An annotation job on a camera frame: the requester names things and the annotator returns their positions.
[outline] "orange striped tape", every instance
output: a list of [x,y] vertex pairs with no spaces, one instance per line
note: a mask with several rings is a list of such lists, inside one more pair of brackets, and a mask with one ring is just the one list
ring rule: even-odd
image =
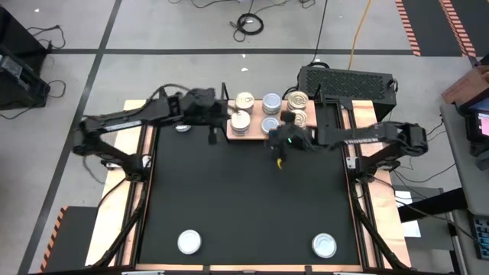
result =
[[46,270],[47,260],[49,259],[49,256],[51,255],[51,250],[53,249],[54,241],[56,240],[56,236],[58,235],[58,231],[60,230],[61,220],[63,219],[63,216],[64,216],[66,209],[67,209],[66,206],[64,206],[63,208],[60,209],[60,214],[58,215],[58,217],[56,219],[56,223],[55,223],[54,229],[53,229],[53,234],[51,234],[51,238],[49,239],[49,243],[47,244],[47,248],[46,248],[46,251],[44,252],[44,256],[43,256],[43,262],[40,265],[38,273],[44,272]]
[[407,40],[410,42],[411,50],[415,56],[420,56],[419,45],[411,27],[410,19],[407,17],[406,9],[404,8],[403,0],[396,0],[397,11],[399,12],[400,20],[403,22],[404,30],[407,34]]
[[458,46],[462,52],[462,56],[467,55],[475,57],[475,49],[472,45],[464,26],[461,24],[460,18],[458,18],[457,12],[453,8],[451,0],[438,0],[442,6],[443,12],[445,12],[446,20],[449,22],[450,28],[452,29],[453,35],[458,42]]

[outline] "concrete floor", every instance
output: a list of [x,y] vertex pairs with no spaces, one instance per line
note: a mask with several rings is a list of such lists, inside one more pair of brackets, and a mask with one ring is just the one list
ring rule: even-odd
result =
[[[24,261],[27,269],[23,271],[37,271],[60,207],[95,206],[101,197],[102,186],[90,178],[81,159],[63,152],[73,118],[79,119],[78,106],[85,107],[80,114],[116,112],[122,109],[125,100],[145,99],[164,83],[220,87],[226,81],[231,96],[242,91],[257,95],[282,93],[295,84],[299,68],[313,57],[277,53],[284,53],[280,49],[287,53],[294,53],[288,49],[314,49],[324,5],[323,0],[316,1],[317,5],[309,9],[301,9],[292,0],[283,7],[262,11],[259,15],[265,22],[264,32],[237,43],[232,39],[234,29],[229,22],[248,11],[248,4],[225,2],[197,9],[187,0],[175,5],[166,0],[0,0],[25,27],[59,24],[66,36],[65,49],[87,49],[79,51],[80,54],[66,51],[51,54],[44,63],[43,79],[66,82],[68,88],[63,98],[50,99],[46,108],[31,110],[14,121],[0,120],[0,234],[4,237],[0,273],[19,271],[34,229],[39,241],[31,240],[34,258],[32,263]],[[270,3],[257,0],[254,6]],[[319,47],[347,53],[366,3],[367,0],[329,0]],[[107,28],[111,13],[116,16],[115,23],[113,28]],[[55,45],[62,42],[56,31],[40,37],[53,40]],[[392,120],[416,122],[426,129],[440,122],[441,92],[471,68],[462,57],[389,55],[389,50],[410,49],[394,0],[373,2],[357,48],[385,50],[383,55],[360,52],[355,55],[351,69],[392,73],[399,80],[398,105]],[[134,51],[137,54],[103,54],[104,49],[197,50],[181,55],[165,52],[145,55],[147,52]],[[269,54],[241,54],[239,50],[206,54],[205,49],[275,50]],[[318,58],[332,68],[348,67],[347,54]],[[60,92],[60,88],[53,86],[53,93]],[[12,115],[15,111],[2,113]],[[444,134],[429,145],[429,153],[413,159],[414,170],[399,171],[413,180],[422,180],[453,163]],[[66,166],[63,161],[59,163],[63,155],[67,158]],[[97,177],[104,179],[105,170],[97,163],[95,158],[89,158]],[[51,203],[42,211],[48,189],[56,181],[53,176],[57,166],[61,175],[59,188],[53,190],[54,199],[48,199]],[[400,184],[395,177],[393,182]],[[454,189],[460,182],[452,168],[419,186]],[[449,257],[426,251],[410,253],[414,267],[450,269]]]

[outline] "yellow cable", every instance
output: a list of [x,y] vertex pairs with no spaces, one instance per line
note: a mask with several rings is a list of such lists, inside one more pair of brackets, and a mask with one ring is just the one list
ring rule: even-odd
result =
[[368,9],[370,8],[370,4],[372,4],[372,0],[368,0],[367,7],[364,11],[364,16],[361,17],[360,24],[358,25],[357,33],[355,34],[355,38],[353,39],[353,46],[351,47],[350,53],[350,62],[348,62],[348,69],[351,67],[351,62],[353,61],[353,53],[355,51],[355,45],[357,44],[358,34],[360,33],[361,26],[363,25],[365,18],[367,17]]

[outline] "can lid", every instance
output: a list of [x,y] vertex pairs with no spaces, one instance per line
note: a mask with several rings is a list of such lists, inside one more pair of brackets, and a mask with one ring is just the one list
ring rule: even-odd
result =
[[250,114],[239,110],[231,115],[231,126],[236,130],[246,129],[251,122]]
[[178,249],[187,255],[196,253],[201,243],[200,235],[195,230],[185,230],[178,237]]
[[305,108],[309,97],[301,91],[291,92],[288,98],[288,103],[293,108]]
[[291,112],[296,114],[296,119],[293,123],[301,128],[306,127],[307,114],[303,110],[292,110]]
[[261,121],[261,130],[268,134],[268,131],[278,127],[280,122],[276,118],[268,117]]
[[282,105],[282,98],[276,93],[269,93],[263,97],[263,104],[266,108],[280,108]]
[[254,104],[254,97],[251,93],[249,92],[238,93],[238,96],[236,97],[236,107],[247,109],[253,106],[253,104]]
[[175,127],[175,130],[180,133],[183,133],[190,130],[190,128],[191,128],[190,125],[178,125]]
[[336,253],[336,241],[330,234],[318,234],[313,239],[313,250],[321,258],[333,257]]

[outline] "white paper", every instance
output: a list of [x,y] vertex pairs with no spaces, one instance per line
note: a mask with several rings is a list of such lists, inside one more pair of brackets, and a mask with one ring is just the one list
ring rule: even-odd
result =
[[[409,191],[396,191],[396,200],[406,204],[413,203],[413,200],[411,199],[411,192]],[[401,206],[403,206],[403,204],[397,202],[397,208]],[[403,227],[404,237],[421,238],[418,221],[404,222]]]

